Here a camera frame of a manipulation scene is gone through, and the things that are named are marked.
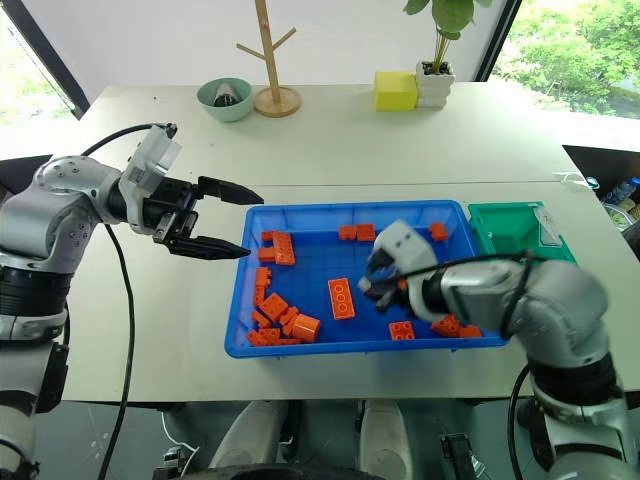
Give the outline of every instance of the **wooden stand base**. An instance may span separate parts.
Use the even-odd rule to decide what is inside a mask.
[[[301,104],[300,94],[288,87],[280,87],[280,103],[273,102],[270,88],[265,88],[253,96],[253,106],[265,117],[286,117],[297,112]]]

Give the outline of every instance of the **green bowl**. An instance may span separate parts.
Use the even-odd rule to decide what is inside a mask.
[[[241,98],[239,103],[229,107],[214,107],[213,102],[216,99],[218,88],[223,83],[228,83],[236,91]],[[205,83],[198,89],[198,101],[209,115],[221,122],[235,122],[246,117],[253,106],[251,101],[251,85],[239,78],[218,78]]]

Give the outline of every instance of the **white wall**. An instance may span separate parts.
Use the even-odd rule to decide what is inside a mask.
[[[475,25],[452,44],[460,80],[472,80],[506,0],[476,7]],[[89,101],[111,84],[201,84],[220,76],[267,82],[252,0],[25,0]],[[298,33],[276,55],[283,84],[371,83],[376,70],[413,70],[433,57],[430,7],[404,0],[269,0],[274,41]]]

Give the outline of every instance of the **blue plastic tray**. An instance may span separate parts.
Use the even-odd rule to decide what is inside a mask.
[[[431,241],[428,227],[442,222],[449,231],[444,243],[432,242],[440,262],[476,255],[476,247],[460,205],[451,200],[413,202],[345,203],[332,205],[259,206],[247,212],[242,246],[251,255],[238,263],[235,290],[225,338],[225,350],[232,357],[305,355],[312,353],[372,352],[424,348],[497,347],[505,342],[497,333],[483,332],[482,338],[444,338],[430,325],[411,319],[407,312],[391,307],[386,314],[375,310],[374,302],[357,287],[365,273],[373,242],[338,239],[338,227],[373,223],[376,233],[402,219]],[[267,295],[277,292],[301,313],[322,321],[313,344],[252,347],[246,340],[251,321],[258,248],[263,231],[279,230],[291,234],[295,266],[265,264],[271,268],[272,284]],[[328,280],[347,277],[356,318],[336,321],[331,312]],[[412,320],[415,340],[393,341],[388,324]]]

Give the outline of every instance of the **black window frame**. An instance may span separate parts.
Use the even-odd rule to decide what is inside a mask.
[[[489,41],[489,46],[485,51],[484,58],[480,63],[474,82],[486,82],[489,80],[491,71],[496,64],[496,60],[498,60],[498,55],[500,55],[504,41],[507,39],[511,25],[513,25],[513,21],[518,14],[521,4],[522,0],[507,0],[502,15],[500,15],[498,23],[496,24],[493,36]]]
[[[80,84],[73,77],[47,37],[33,19],[21,0],[2,0],[0,6],[13,22],[25,41],[47,68],[65,95],[73,102],[71,111],[79,120],[89,109],[90,103]]]

